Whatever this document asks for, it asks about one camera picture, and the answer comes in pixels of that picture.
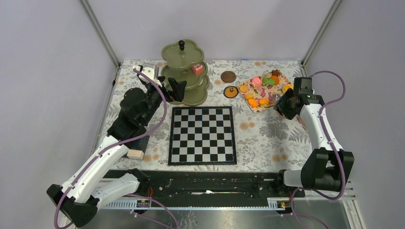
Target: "floral tablecloth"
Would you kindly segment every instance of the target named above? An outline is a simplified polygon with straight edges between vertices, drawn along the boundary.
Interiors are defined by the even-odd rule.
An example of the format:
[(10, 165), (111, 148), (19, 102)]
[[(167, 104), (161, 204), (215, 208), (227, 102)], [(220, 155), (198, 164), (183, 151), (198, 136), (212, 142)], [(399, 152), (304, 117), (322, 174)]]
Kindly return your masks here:
[[(133, 61), (123, 62), (117, 86), (107, 114), (102, 136), (117, 118), (119, 103), (124, 93), (133, 87), (144, 86), (140, 83), (132, 66), (144, 62), (154, 63), (162, 68), (164, 61)], [(280, 169), (299, 169), (311, 154), (311, 144), (305, 124), (298, 118), (285, 120), (273, 109), (255, 114), (241, 96), (228, 99), (223, 95), (225, 87), (238, 85), (254, 76), (259, 76), (271, 70), (279, 69), (289, 80), (300, 76), (297, 61), (206, 61), (210, 85), (208, 98), (201, 106), (231, 105), (234, 114), (237, 165), (215, 166), (168, 166), (169, 135), (171, 123), (171, 108), (168, 117), (149, 139), (144, 160), (128, 158), (119, 159), (113, 169), (143, 170), (177, 170), (177, 171), (226, 171), (226, 172), (278, 172)], [(233, 71), (237, 78), (233, 83), (221, 81), (221, 73)], [(147, 129), (156, 125), (163, 115), (161, 105), (151, 119)]]

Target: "patterned tray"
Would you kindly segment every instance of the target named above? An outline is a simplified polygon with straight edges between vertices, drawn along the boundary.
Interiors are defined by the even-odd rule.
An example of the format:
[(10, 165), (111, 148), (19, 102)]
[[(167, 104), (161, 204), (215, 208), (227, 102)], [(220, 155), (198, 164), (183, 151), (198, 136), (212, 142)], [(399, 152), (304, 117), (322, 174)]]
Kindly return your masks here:
[[(263, 75), (259, 76), (259, 78), (261, 80), (263, 80), (263, 78), (265, 76), (271, 77), (272, 73), (263, 74)], [(253, 85), (252, 85), (252, 79), (250, 79), (248, 81), (245, 81), (243, 83), (240, 83), (238, 85), (238, 88), (240, 86), (242, 86), (242, 85), (246, 85), (249, 88), (249, 90), (246, 93), (242, 93), (242, 92), (239, 91), (240, 95), (243, 98), (245, 98), (246, 94), (253, 94), (253, 96), (254, 96), (253, 99), (256, 100), (258, 106), (256, 108), (253, 108), (249, 104), (248, 105), (249, 105), (250, 109), (254, 113), (260, 113), (262, 111), (267, 110), (270, 107), (273, 107), (276, 104), (277, 100), (284, 94), (283, 93), (283, 88), (284, 88), (285, 85), (287, 85), (290, 82), (283, 73), (281, 73), (278, 76), (278, 78), (280, 80), (280, 83), (278, 85), (273, 85), (273, 86), (271, 86), (271, 85), (268, 85), (268, 86), (262, 85), (260, 88), (254, 88)], [(260, 99), (269, 99), (269, 105), (260, 105), (259, 104)]]

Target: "round wooden coaster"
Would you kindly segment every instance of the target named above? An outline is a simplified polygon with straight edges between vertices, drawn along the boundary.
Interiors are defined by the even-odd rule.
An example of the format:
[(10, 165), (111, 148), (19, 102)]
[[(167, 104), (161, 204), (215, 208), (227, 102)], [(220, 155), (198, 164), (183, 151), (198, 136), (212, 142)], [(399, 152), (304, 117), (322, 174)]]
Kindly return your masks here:
[(232, 83), (233, 81), (236, 80), (236, 75), (234, 72), (225, 71), (221, 74), (221, 80), (224, 81), (225, 83)]
[(228, 99), (233, 99), (238, 95), (238, 88), (235, 86), (229, 86), (224, 89), (224, 96)]

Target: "white wall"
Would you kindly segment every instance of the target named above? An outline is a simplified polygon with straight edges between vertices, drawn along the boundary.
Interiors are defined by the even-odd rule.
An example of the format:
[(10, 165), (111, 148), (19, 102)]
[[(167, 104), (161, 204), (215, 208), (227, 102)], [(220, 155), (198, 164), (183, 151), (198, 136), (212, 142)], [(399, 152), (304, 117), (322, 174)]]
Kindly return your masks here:
[[(405, 1), (346, 0), (333, 18), (309, 73), (331, 70), (347, 85), (331, 105), (331, 126), (352, 151), (351, 174), (367, 229), (404, 228)], [(314, 78), (325, 101), (341, 93), (338, 80)]]
[(92, 152), (114, 70), (79, 1), (0, 1), (0, 228), (53, 228), (46, 190)]
[(333, 0), (90, 0), (119, 59), (193, 39), (207, 60), (301, 60)]

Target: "checkerboard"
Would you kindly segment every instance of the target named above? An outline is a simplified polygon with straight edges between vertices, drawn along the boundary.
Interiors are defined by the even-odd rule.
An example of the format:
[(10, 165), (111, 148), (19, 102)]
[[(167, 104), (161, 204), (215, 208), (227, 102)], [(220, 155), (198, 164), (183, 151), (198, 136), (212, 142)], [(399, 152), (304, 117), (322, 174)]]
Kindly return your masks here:
[(174, 107), (168, 164), (236, 164), (232, 107)]

